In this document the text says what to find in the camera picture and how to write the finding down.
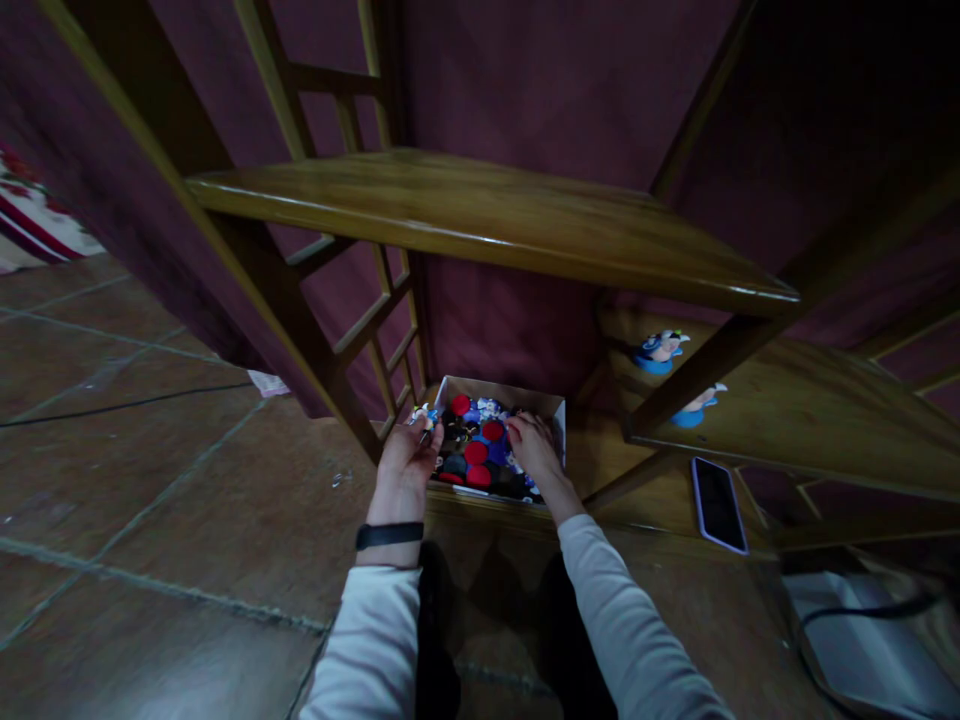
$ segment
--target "grout line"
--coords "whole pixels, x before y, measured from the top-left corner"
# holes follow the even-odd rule
[[[94,562],[94,563],[99,562],[100,559],[104,555],[106,555],[113,548],[114,545],[120,542],[128,534],[133,532],[133,530],[135,530],[136,527],[141,522],[143,522],[143,519],[147,515],[149,515],[156,508],[162,505],[164,501],[166,501],[168,497],[170,497],[173,493],[175,493],[181,485],[185,484],[188,480],[190,480],[190,478],[193,476],[193,473],[196,472],[197,469],[201,465],[203,465],[203,463],[205,463],[208,458],[213,456],[217,452],[217,450],[219,450],[224,445],[224,443],[227,442],[227,440],[229,440],[237,432],[239,432],[240,429],[243,428],[243,426],[246,425],[247,422],[249,422],[254,415],[260,412],[260,410],[268,402],[269,402],[269,398],[264,398],[263,400],[261,400],[259,403],[256,404],[256,406],[253,407],[253,409],[251,409],[246,415],[243,416],[240,422],[238,422],[236,425],[230,428],[226,433],[224,433],[223,437],[221,437],[219,440],[213,443],[213,445],[211,445],[202,453],[200,453],[200,455],[198,455],[197,458],[192,463],[190,463],[190,467],[188,467],[186,470],[180,473],[180,475],[177,477],[176,480],[174,480],[172,483],[167,485],[167,487],[165,487],[160,492],[160,494],[153,499],[153,501],[149,505],[147,505],[145,508],[143,508],[143,510],[141,510],[136,515],[134,515],[133,518],[130,520],[130,522],[128,522],[116,535],[110,538],[110,540],[107,541],[107,544],[100,549],[100,552],[98,552],[93,557],[93,560],[91,560],[91,562]]]
[[[317,622],[308,617],[288,615],[277,608],[253,605],[243,600],[235,600],[223,595],[208,593],[198,588],[187,588],[182,585],[156,580],[149,576],[137,575],[127,570],[103,565],[93,560],[84,560],[69,553],[48,550],[45,547],[20,540],[0,537],[0,550],[10,552],[14,555],[29,557],[48,565],[77,570],[81,574],[89,573],[98,577],[120,580],[144,590],[152,590],[162,595],[169,595],[181,600],[199,601],[215,605],[245,618],[258,620],[271,625],[303,630],[312,635],[323,635],[330,629],[331,625],[331,623]]]
[[[329,623],[319,623],[316,620],[311,620],[302,615],[299,617],[287,615],[277,608],[253,605],[243,600],[208,593],[199,588],[187,588],[182,585],[163,582],[162,580],[156,580],[146,575],[137,575],[136,573],[121,570],[120,568],[109,567],[101,563],[91,563],[87,568],[87,572],[115,580],[123,580],[144,590],[153,590],[154,592],[170,595],[171,597],[180,598],[181,600],[205,602],[251,620],[303,630],[312,635],[322,636],[330,629]]]
[[[46,600],[43,600],[42,602],[38,603],[33,608],[33,610],[30,611],[30,614],[27,615],[26,618],[24,618],[23,622],[21,622],[13,630],[11,630],[10,634],[7,635],[7,637],[5,637],[2,642],[0,642],[0,652],[3,652],[8,647],[10,647],[10,644],[14,640],[20,637],[20,635],[26,632],[26,630],[28,630],[30,626],[37,621],[37,618],[40,617],[40,614],[43,613],[44,610],[50,607],[57,600],[57,598],[63,595],[71,587],[73,587],[74,583],[76,583],[77,580],[79,580],[81,577],[83,577],[83,571],[77,570],[77,572],[75,572],[73,575],[67,578],[67,580],[60,587],[58,587],[56,590],[50,593],[50,596],[47,597]]]
[[[183,355],[184,357],[203,360],[204,362],[213,363],[214,365],[235,367],[234,365],[231,365],[227,361],[218,357],[207,357],[205,355],[198,355],[186,350],[180,350],[178,348],[167,347],[166,345],[159,344],[169,340],[170,337],[172,337],[171,335],[165,335],[158,340],[150,342],[147,340],[137,340],[136,338],[126,337],[125,335],[117,335],[115,333],[105,332],[103,330],[97,330],[96,328],[87,327],[86,325],[77,325],[76,323],[67,322],[65,320],[57,320],[56,318],[47,317],[46,315],[37,315],[29,310],[13,310],[12,308],[0,306],[0,312],[10,313],[10,315],[13,317],[26,317],[30,318],[31,320],[42,320],[43,322],[52,323],[54,325],[59,325],[60,327],[69,328],[71,330],[81,330],[83,332],[92,333],[93,335],[99,335],[100,337],[110,338],[111,340],[119,340],[120,342],[130,343],[132,345],[140,345],[141,347],[150,348],[153,350],[163,350],[165,352],[174,353],[175,355]],[[183,330],[184,328],[181,327],[178,328],[176,332],[180,333],[183,332]]]
[[[20,634],[22,634],[22,633],[23,633],[25,630],[27,630],[31,625],[33,625],[33,623],[36,622],[36,619],[40,616],[40,614],[41,614],[44,610],[46,610],[48,607],[50,607],[50,605],[53,604],[53,602],[54,602],[57,598],[59,598],[61,595],[63,595],[63,593],[65,593],[67,590],[69,590],[70,587],[73,586],[73,584],[76,583],[77,580],[80,579],[80,577],[84,574],[84,572],[85,572],[86,570],[90,570],[90,571],[95,572],[98,568],[102,568],[103,566],[99,564],[100,559],[101,559],[104,555],[106,555],[107,552],[109,552],[110,549],[111,549],[114,545],[116,545],[120,540],[122,540],[122,539],[123,539],[124,537],[126,537],[130,532],[132,532],[134,529],[136,529],[136,527],[143,521],[143,519],[144,519],[147,515],[149,515],[153,510],[155,510],[157,507],[159,507],[161,504],[163,504],[163,502],[164,502],[168,497],[170,497],[170,495],[172,495],[174,492],[176,492],[176,490],[177,490],[181,485],[183,485],[183,484],[185,484],[187,481],[189,481],[190,478],[192,477],[193,473],[194,473],[208,458],[210,458],[214,453],[216,453],[217,450],[219,450],[220,447],[221,447],[227,440],[229,440],[231,437],[233,437],[233,435],[234,435],[237,431],[239,431],[244,425],[246,425],[247,422],[250,420],[250,418],[252,418],[254,415],[256,415],[256,414],[260,411],[260,409],[263,408],[263,406],[266,405],[268,402],[269,402],[269,399],[263,399],[263,400],[261,400],[259,403],[257,403],[257,405],[256,405],[255,407],[253,407],[246,415],[244,415],[243,418],[242,418],[236,425],[234,425],[232,428],[230,428],[230,430],[228,430],[226,433],[224,433],[223,437],[221,437],[219,440],[217,440],[215,443],[213,443],[213,444],[212,444],[210,447],[208,447],[205,451],[203,451],[202,453],[200,453],[200,455],[198,455],[197,458],[196,458],[192,463],[190,463],[190,466],[189,466],[186,470],[184,470],[182,473],[180,473],[180,475],[177,477],[176,480],[174,480],[174,481],[171,482],[169,485],[167,485],[167,487],[164,488],[164,489],[160,492],[160,494],[157,495],[157,497],[155,497],[155,498],[153,499],[153,501],[152,501],[149,505],[147,505],[147,507],[145,507],[143,510],[141,510],[141,511],[138,512],[136,515],[134,515],[133,518],[132,518],[119,532],[117,532],[116,535],[114,535],[112,538],[110,538],[110,540],[107,541],[107,543],[100,549],[100,552],[98,552],[98,553],[89,561],[89,563],[87,563],[87,564],[84,566],[84,568],[78,569],[75,575],[73,575],[73,576],[72,576],[71,578],[69,578],[66,582],[64,582],[63,585],[61,585],[59,588],[57,588],[46,600],[44,600],[43,602],[39,603],[36,607],[34,607],[34,609],[33,609],[33,610],[31,611],[31,613],[23,620],[23,622],[21,622],[16,628],[14,628],[13,631],[12,631],[9,635],[7,635],[7,637],[4,638],[2,642],[0,642],[0,652],[2,652],[2,651],[5,650],[7,647],[9,647],[10,644],[11,644],[14,640],[16,640],[17,637],[18,637]],[[10,547],[17,547],[17,546],[18,546],[18,547],[20,547],[21,549],[24,549],[24,548],[27,547],[27,545],[24,544],[24,543],[16,543],[16,541],[9,540],[8,538],[2,538],[2,537],[0,537],[0,546],[2,546],[2,545],[8,545],[8,546],[10,546]],[[52,558],[54,558],[54,557],[60,557],[60,558],[64,557],[64,556],[63,556],[62,554],[60,554],[60,553],[53,553],[52,551],[49,551],[49,550],[44,551],[44,555],[45,555],[47,558],[50,558],[50,559],[52,559]],[[128,573],[127,575],[129,575],[128,579],[133,578],[133,577],[138,577],[138,578],[139,578],[139,576],[133,575],[132,573]],[[144,579],[140,579],[140,581],[141,581],[141,582],[144,582],[144,583],[148,583],[148,582],[149,582],[150,585],[151,585],[151,587],[153,587],[154,589],[160,589],[160,588],[165,587],[165,584],[164,584],[164,583],[161,583],[161,582],[159,582],[159,581],[149,581],[148,579],[145,579],[145,578],[144,578]],[[194,597],[195,599],[209,599],[209,598],[216,597],[216,596],[209,596],[209,598],[205,598],[205,597],[203,597],[203,595],[204,595],[204,594],[201,594],[199,591],[196,591],[196,594],[195,594],[193,597]],[[243,603],[243,604],[237,603],[236,605],[233,605],[233,608],[234,608],[235,610],[237,610],[237,611],[241,611],[241,607],[242,607],[242,606],[245,606],[245,605],[246,605],[245,603]],[[272,614],[271,614],[269,611],[267,611],[266,615],[270,616],[270,615],[272,615]]]
[[[172,337],[174,337],[174,336],[176,336],[176,335],[179,335],[181,332],[183,332],[183,330],[184,330],[184,328],[178,328],[177,330],[174,330],[173,332],[167,333],[167,334],[164,335],[162,338],[160,338],[160,342],[164,342],[164,341],[169,340],[170,338],[172,338]],[[135,353],[133,353],[133,355],[129,355],[129,356],[125,357],[125,358],[116,358],[115,360],[123,360],[124,366],[126,367],[126,366],[129,366],[134,360],[139,359],[139,357],[140,357],[141,355],[143,355],[145,352],[147,352],[148,350],[150,350],[150,348],[142,347],[142,348],[140,348],[139,350],[137,350]],[[108,362],[110,362],[110,359],[109,359],[109,358],[104,361],[104,365],[106,365]],[[37,403],[36,405],[34,405],[34,406],[33,406],[32,408],[30,408],[29,410],[26,410],[25,412],[20,413],[20,414],[17,415],[16,417],[11,418],[10,420],[7,420],[6,422],[20,422],[21,420],[26,420],[26,419],[29,418],[31,415],[33,415],[35,412],[39,412],[40,410],[43,410],[44,408],[49,407],[50,405],[53,405],[53,404],[56,403],[57,401],[62,400],[63,398],[67,397],[68,395],[70,395],[71,393],[75,392],[77,389],[83,387],[84,385],[88,384],[91,380],[93,380],[95,377],[97,377],[97,375],[99,375],[101,372],[103,372],[104,365],[101,365],[101,367],[100,367],[95,373],[93,373],[92,375],[87,376],[86,378],[84,378],[83,380],[81,380],[80,382],[78,382],[76,385],[73,385],[73,386],[71,386],[71,387],[68,387],[66,390],[61,390],[61,391],[58,392],[56,395],[47,398],[46,400],[44,400],[44,401],[41,402],[41,403]]]
[[[461,680],[478,680],[491,685],[504,685],[533,697],[556,697],[546,683],[526,675],[502,673],[473,662],[455,660],[453,663]]]
[[[317,622],[316,620],[312,620],[311,618],[304,616],[298,617],[288,615],[277,608],[269,608],[263,605],[253,605],[242,600],[235,600],[223,595],[208,593],[198,588],[187,588],[175,583],[163,582],[149,576],[137,575],[136,573],[132,573],[127,570],[110,567],[108,565],[96,562],[95,560],[83,560],[82,558],[78,558],[69,553],[49,550],[40,545],[23,542],[21,540],[14,540],[12,538],[0,536],[0,550],[10,552],[15,555],[29,557],[48,565],[56,565],[68,570],[77,571],[74,576],[70,577],[60,588],[58,588],[49,598],[47,598],[47,600],[37,605],[33,613],[31,613],[31,615],[24,620],[24,622],[22,622],[20,626],[18,626],[16,630],[10,634],[10,636],[8,636],[8,638],[4,640],[2,644],[0,644],[0,650],[5,649],[10,642],[15,639],[16,635],[19,635],[21,632],[29,628],[40,612],[49,607],[50,604],[60,597],[64,592],[66,592],[66,590],[68,590],[69,587],[72,586],[81,575],[86,573],[127,582],[144,590],[151,590],[153,592],[179,598],[181,600],[207,603],[209,605],[232,612],[241,617],[277,625],[280,627],[290,627],[322,638],[322,642],[317,647],[317,650],[310,661],[309,667],[300,679],[300,685],[297,690],[296,697],[294,697],[293,702],[287,710],[286,718],[288,720],[292,720],[291,713],[293,713],[294,709],[296,709],[297,703],[300,701],[300,698],[310,683],[310,679],[313,677],[313,674],[316,671],[317,663],[319,662],[320,657],[323,655],[323,651],[326,649],[327,641],[330,637],[329,631],[333,628],[333,623],[336,620],[336,617],[334,617],[333,620],[328,622]],[[555,697],[553,690],[548,685],[536,678],[530,678],[526,675],[518,675],[515,673],[498,672],[469,661],[455,661],[454,666],[456,667],[457,673],[460,675],[461,680],[475,680],[492,685],[507,686],[520,693],[534,697]]]
[[[328,629],[333,627],[333,622],[328,624]],[[296,720],[293,717],[293,711],[297,709],[297,704],[300,702],[300,698],[303,697],[303,694],[307,691],[307,688],[310,686],[310,680],[313,679],[313,673],[316,671],[317,663],[320,662],[320,657],[323,655],[323,651],[327,649],[327,641],[330,639],[330,633],[325,632],[323,637],[320,640],[320,644],[317,645],[317,649],[313,653],[313,657],[310,658],[310,663],[307,665],[307,670],[303,674],[303,677],[300,678],[300,685],[297,687],[297,694],[293,697],[293,702],[290,703],[290,707],[287,708],[287,712],[283,716],[283,720]]]
[[[47,308],[47,307],[50,307],[51,305],[56,305],[57,303],[65,302],[67,300],[73,300],[74,298],[80,297],[81,295],[86,295],[87,293],[95,292],[102,288],[110,287],[111,285],[116,285],[121,280],[129,280],[131,277],[133,276],[128,274],[128,275],[121,275],[120,277],[115,277],[112,280],[105,280],[102,283],[98,283],[97,285],[91,285],[88,288],[83,288],[82,290],[76,290],[72,293],[61,295],[60,297],[54,298],[53,300],[47,300],[46,302],[42,302],[39,305],[34,305],[33,307],[26,308],[26,310],[28,312],[32,312],[34,310]]]

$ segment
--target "right hand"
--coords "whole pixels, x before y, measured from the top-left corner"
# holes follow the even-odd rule
[[[521,412],[507,418],[506,423],[513,454],[535,483],[563,477],[560,458],[553,448],[553,433],[543,420]]]

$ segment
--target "pink phone case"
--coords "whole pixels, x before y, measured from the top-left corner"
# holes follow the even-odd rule
[[[698,482],[699,478],[697,477],[697,461],[705,463],[707,465],[712,465],[713,467],[718,468],[723,472],[724,476],[726,476],[727,483],[730,486],[730,497],[733,498],[733,509],[737,513],[737,526],[740,528],[740,537],[743,538],[743,547],[744,547],[743,550],[741,550],[740,548],[735,548],[732,545],[727,545],[727,543],[725,543],[723,540],[718,540],[717,538],[713,537],[713,535],[707,532],[707,528],[704,526],[704,523],[703,523],[703,504],[700,500],[700,483]],[[743,529],[743,519],[740,517],[740,504],[737,502],[737,493],[733,487],[733,478],[730,477],[730,471],[727,470],[722,465],[717,465],[716,463],[712,463],[709,460],[704,460],[703,458],[694,458],[693,460],[690,461],[690,472],[693,475],[693,494],[697,502],[697,520],[700,523],[700,534],[703,535],[710,542],[714,542],[717,545],[722,545],[727,550],[730,550],[731,552],[735,552],[737,555],[749,555],[750,546],[747,543],[747,533]]]

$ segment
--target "striped cloth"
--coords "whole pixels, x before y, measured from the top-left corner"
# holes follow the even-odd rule
[[[0,143],[0,273],[103,252],[36,172]]]

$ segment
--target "wooden shelf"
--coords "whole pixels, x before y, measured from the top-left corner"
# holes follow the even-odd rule
[[[797,293],[650,196],[398,149],[198,175],[208,210],[775,316]]]
[[[653,451],[627,445],[616,418],[599,413],[567,418],[567,474],[581,497],[629,470]],[[737,499],[750,555],[744,558],[700,535],[688,469],[672,471],[601,509],[594,517],[625,555],[662,554],[742,562],[776,559],[770,537],[749,491],[737,484]],[[539,505],[519,505],[462,495],[452,487],[431,484],[427,515],[432,522],[475,522],[525,537],[557,541],[550,513]]]
[[[691,336],[674,372],[716,327],[629,310],[601,313],[607,338],[639,345],[665,328]],[[622,409],[631,412],[666,377],[609,353]],[[693,429],[666,423],[650,445],[793,470],[812,477],[946,500],[960,499],[960,425],[878,366],[849,353],[778,339],[723,382],[729,392]]]
[[[568,419],[567,474],[581,497],[612,482],[654,452],[624,443],[620,424],[613,416],[589,413]],[[739,480],[735,479],[734,484],[750,547],[746,559],[776,559],[750,491]],[[604,528],[646,532],[665,546],[679,545],[681,554],[730,561],[745,559],[704,540],[700,534],[689,465],[640,486],[598,510],[594,517]]]

